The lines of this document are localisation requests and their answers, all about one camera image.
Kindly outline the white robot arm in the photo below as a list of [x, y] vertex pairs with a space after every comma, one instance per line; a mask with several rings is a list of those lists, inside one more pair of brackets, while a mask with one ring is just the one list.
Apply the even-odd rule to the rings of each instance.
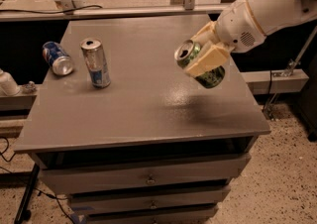
[[200, 76], [224, 64], [231, 52], [248, 52], [267, 36], [316, 18], [317, 0], [236, 0], [192, 37], [201, 50], [184, 71]]

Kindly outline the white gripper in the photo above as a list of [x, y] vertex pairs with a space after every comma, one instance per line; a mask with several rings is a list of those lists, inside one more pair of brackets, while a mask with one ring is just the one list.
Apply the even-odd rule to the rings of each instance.
[[[246, 53], [264, 42], [265, 33], [248, 1], [236, 0], [220, 14], [216, 23], [207, 23], [191, 40], [204, 45], [198, 56], [184, 69], [187, 75], [197, 77], [223, 65], [230, 56], [228, 46], [234, 48], [234, 53]], [[217, 44], [220, 41], [228, 46]]]

